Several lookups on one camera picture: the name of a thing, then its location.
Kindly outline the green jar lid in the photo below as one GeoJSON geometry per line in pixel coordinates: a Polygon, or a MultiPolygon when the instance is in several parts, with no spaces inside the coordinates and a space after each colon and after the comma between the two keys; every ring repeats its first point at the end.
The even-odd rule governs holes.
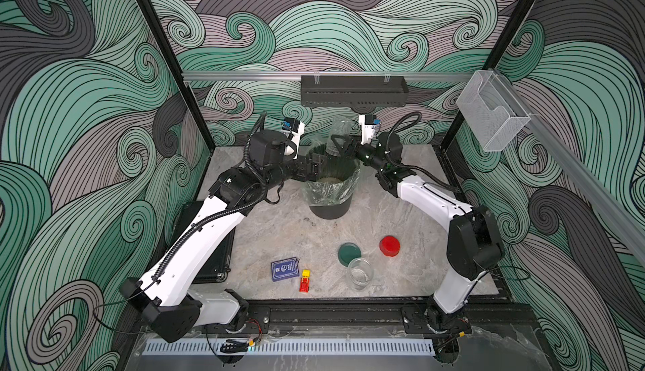
{"type": "Polygon", "coordinates": [[[341,263],[344,267],[348,267],[354,259],[361,258],[362,253],[360,248],[355,243],[343,243],[339,247],[337,257],[339,263],[341,263]]]}

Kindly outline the black bin with green liner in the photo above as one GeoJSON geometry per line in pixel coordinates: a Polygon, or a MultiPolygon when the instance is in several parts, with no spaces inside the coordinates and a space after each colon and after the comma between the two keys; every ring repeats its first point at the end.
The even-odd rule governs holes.
{"type": "Polygon", "coordinates": [[[302,186],[302,196],[310,211],[324,220],[337,220],[344,216],[351,206],[352,196],[357,189],[360,178],[360,162],[357,159],[334,157],[327,154],[326,145],[318,144],[310,147],[306,154],[326,154],[327,166],[318,179],[331,176],[345,179],[344,184],[321,184],[307,181],[302,186]]]}

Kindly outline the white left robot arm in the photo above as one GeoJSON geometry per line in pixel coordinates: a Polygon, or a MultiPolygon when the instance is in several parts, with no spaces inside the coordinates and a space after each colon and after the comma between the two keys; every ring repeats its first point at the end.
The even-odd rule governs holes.
{"type": "Polygon", "coordinates": [[[242,163],[218,176],[185,231],[139,279],[125,280],[121,294],[166,342],[178,341],[194,327],[244,328],[245,299],[230,289],[213,295],[195,293],[191,285],[220,244],[267,198],[271,188],[290,179],[315,181],[327,161],[322,154],[299,155],[293,136],[254,131],[243,150],[242,163]]]}

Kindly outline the glass oatmeal jar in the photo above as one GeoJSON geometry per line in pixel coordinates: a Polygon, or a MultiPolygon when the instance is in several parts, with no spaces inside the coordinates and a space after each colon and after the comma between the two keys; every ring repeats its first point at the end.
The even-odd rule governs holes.
{"type": "Polygon", "coordinates": [[[366,289],[374,280],[374,269],[365,258],[355,258],[348,264],[349,283],[357,291],[366,289]]]}

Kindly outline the red-lidded oatmeal jar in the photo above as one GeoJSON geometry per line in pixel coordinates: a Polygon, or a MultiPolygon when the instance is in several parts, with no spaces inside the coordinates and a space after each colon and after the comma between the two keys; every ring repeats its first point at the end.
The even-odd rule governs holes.
{"type": "MultiPolygon", "coordinates": [[[[349,135],[356,136],[360,133],[359,123],[354,119],[340,119],[333,123],[330,127],[329,138],[331,135],[349,135]]],[[[331,142],[327,140],[327,152],[329,153],[329,147],[331,142]]]]}

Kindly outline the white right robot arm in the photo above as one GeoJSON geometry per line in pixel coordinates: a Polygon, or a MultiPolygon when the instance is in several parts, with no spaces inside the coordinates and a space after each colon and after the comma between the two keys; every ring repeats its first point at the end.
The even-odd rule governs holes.
{"type": "Polygon", "coordinates": [[[402,145],[391,133],[379,136],[375,146],[360,137],[330,137],[339,157],[358,159],[376,171],[383,190],[416,206],[447,233],[449,269],[433,293],[435,308],[451,316],[459,312],[475,288],[504,257],[495,215],[486,206],[457,201],[424,180],[419,169],[401,162],[402,145]]]}

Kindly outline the red jar lid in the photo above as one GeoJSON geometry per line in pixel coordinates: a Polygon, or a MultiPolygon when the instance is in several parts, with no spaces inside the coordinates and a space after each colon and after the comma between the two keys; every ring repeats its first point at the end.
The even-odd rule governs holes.
{"type": "Polygon", "coordinates": [[[400,253],[401,243],[393,236],[385,236],[379,243],[379,249],[387,257],[396,257],[400,253]]]}

